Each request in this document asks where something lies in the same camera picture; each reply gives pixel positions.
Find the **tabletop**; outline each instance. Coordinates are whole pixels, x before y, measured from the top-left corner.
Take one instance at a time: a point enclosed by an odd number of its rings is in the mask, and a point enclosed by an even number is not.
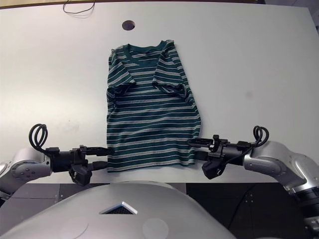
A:
[[[135,28],[123,30],[125,20]],[[29,147],[28,132],[36,123],[47,124],[45,147],[105,147],[111,49],[172,39],[202,118],[201,137],[253,141],[258,124],[270,131],[270,140],[319,163],[319,37],[306,8],[109,2],[73,16],[62,5],[47,5],[3,9],[0,26],[0,160]],[[201,165],[100,170],[91,182],[274,182],[235,165],[208,180]],[[34,182],[71,179],[54,173]]]

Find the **black wire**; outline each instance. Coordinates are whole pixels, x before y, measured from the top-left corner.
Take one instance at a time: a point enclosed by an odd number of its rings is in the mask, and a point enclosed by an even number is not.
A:
[[[242,198],[239,200],[239,203],[237,204],[237,206],[236,206],[236,208],[235,208],[235,211],[234,211],[233,215],[232,215],[231,218],[230,218],[230,222],[229,222],[228,227],[227,227],[228,230],[230,229],[231,225],[233,224],[234,219],[235,219],[235,216],[236,216],[236,214],[237,214],[237,212],[238,212],[238,209],[239,209],[240,205],[242,204],[242,202],[244,201],[244,199],[245,199],[247,193],[248,193],[250,190],[252,190],[255,186],[256,186],[256,183],[255,183],[254,185],[250,186],[250,187],[246,190],[246,192],[244,193],[244,195],[242,196]]]
[[[40,130],[41,130],[41,138],[40,140],[38,140],[39,138],[39,133],[40,133]],[[46,125],[45,124],[41,124],[41,123],[38,123],[36,125],[34,125],[31,129],[30,129],[30,132],[29,132],[29,142],[31,144],[31,146],[41,152],[41,153],[44,153],[47,155],[47,150],[44,150],[42,148],[42,146],[44,145],[44,143],[46,142],[46,139],[48,138],[48,130],[46,128]]]
[[[67,1],[63,4],[63,11],[64,11],[65,13],[69,13],[69,14],[79,14],[79,13],[82,13],[82,12],[85,12],[85,11],[89,11],[89,10],[91,10],[91,9],[93,10],[93,8],[94,8],[94,6],[95,6],[95,2],[96,2],[96,0],[94,0],[92,6],[91,6],[90,8],[88,8],[88,9],[86,9],[86,10],[78,11],[78,12],[71,12],[71,11],[66,11],[66,10],[65,10],[66,5],[69,4],[70,1],[71,1],[71,0],[67,0]]]
[[[251,147],[248,148],[246,151],[244,151],[241,155],[233,157],[231,159],[228,159],[226,162],[224,162],[224,165],[226,165],[227,163],[229,163],[237,158],[243,157],[244,155],[249,153],[253,148],[257,148],[257,147],[264,145],[269,139],[269,131],[265,127],[258,126],[258,125],[256,125],[253,129],[253,135],[254,135],[256,141],[251,145]]]

